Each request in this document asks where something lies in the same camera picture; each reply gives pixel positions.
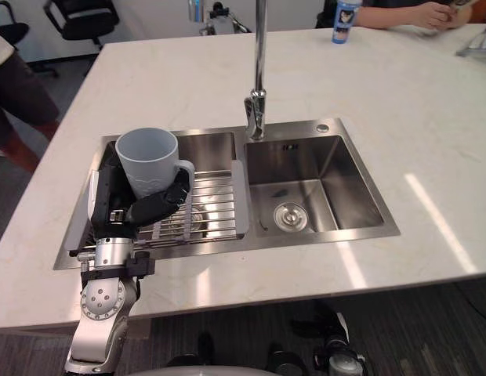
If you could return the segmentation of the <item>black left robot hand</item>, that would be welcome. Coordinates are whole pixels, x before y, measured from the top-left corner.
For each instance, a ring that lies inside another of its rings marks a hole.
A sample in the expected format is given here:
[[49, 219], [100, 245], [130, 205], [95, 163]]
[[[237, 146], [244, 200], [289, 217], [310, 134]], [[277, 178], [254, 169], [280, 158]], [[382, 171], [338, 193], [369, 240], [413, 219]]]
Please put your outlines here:
[[165, 190], [138, 198], [121, 167], [107, 165], [92, 173], [89, 221], [94, 241], [107, 238], [135, 240], [141, 227], [179, 211], [190, 192], [189, 172], [181, 168]]

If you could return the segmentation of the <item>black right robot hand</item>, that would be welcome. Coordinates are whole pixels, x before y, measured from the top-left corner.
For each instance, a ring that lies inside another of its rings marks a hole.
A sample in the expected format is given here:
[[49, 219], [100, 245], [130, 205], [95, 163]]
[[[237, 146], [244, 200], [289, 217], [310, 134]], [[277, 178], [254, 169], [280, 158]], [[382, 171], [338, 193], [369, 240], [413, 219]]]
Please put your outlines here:
[[314, 300], [314, 318], [312, 321], [291, 320], [292, 332], [301, 338], [340, 338], [348, 342], [348, 333], [341, 320], [328, 304], [322, 300]]

